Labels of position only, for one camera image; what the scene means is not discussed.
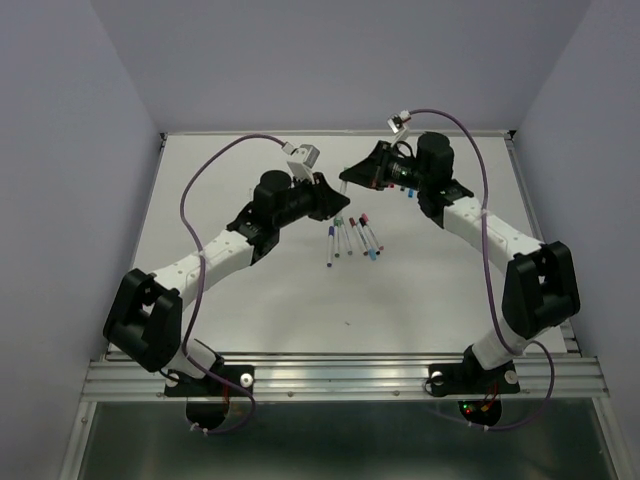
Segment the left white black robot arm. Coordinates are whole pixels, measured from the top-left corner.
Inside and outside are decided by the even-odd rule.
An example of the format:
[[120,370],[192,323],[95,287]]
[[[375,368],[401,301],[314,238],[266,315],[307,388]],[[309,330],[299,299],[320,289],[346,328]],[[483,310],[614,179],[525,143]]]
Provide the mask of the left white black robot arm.
[[194,241],[182,259],[145,273],[135,268],[121,280],[106,318],[103,335],[145,370],[172,370],[186,376],[199,393],[215,392],[223,371],[220,356],[191,336],[194,326],[183,313],[197,314],[204,294],[226,277],[269,254],[281,230],[302,219],[327,221],[350,203],[322,173],[294,180],[287,173],[264,173],[253,197],[213,240]]

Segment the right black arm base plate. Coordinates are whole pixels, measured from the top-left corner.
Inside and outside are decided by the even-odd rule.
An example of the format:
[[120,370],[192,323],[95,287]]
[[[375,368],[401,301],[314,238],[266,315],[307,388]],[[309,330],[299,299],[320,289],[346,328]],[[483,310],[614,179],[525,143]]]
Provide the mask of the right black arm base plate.
[[472,368],[467,370],[462,363],[432,364],[424,381],[424,390],[431,396],[442,398],[449,395],[470,397],[492,393],[517,394],[520,384],[513,362],[493,370]]

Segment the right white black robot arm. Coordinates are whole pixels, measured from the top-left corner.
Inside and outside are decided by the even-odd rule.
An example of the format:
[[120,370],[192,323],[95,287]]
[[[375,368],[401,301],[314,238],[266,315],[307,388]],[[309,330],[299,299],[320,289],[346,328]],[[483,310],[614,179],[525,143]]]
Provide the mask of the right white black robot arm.
[[371,190],[395,184],[416,191],[427,218],[480,252],[484,269],[496,267],[503,274],[502,301],[490,309],[492,330],[468,349],[460,366],[463,384],[482,390],[495,380],[496,368],[576,315],[581,301],[570,249],[530,237],[491,213],[486,200],[455,180],[454,159],[447,136],[426,132],[414,155],[403,156],[380,141],[340,178]]

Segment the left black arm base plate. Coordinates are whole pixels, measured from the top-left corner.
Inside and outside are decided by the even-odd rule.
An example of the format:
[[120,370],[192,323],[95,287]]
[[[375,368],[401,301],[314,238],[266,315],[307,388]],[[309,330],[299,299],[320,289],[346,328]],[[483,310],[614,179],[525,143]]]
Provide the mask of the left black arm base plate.
[[[184,373],[169,371],[172,377],[177,377],[177,381],[165,380],[164,395],[169,398],[190,398],[190,397],[244,397],[245,394],[233,389],[218,380],[209,376],[194,379]],[[215,373],[233,383],[241,386],[241,377],[248,374],[251,377],[255,374],[255,367],[248,364],[223,365],[218,366]]]

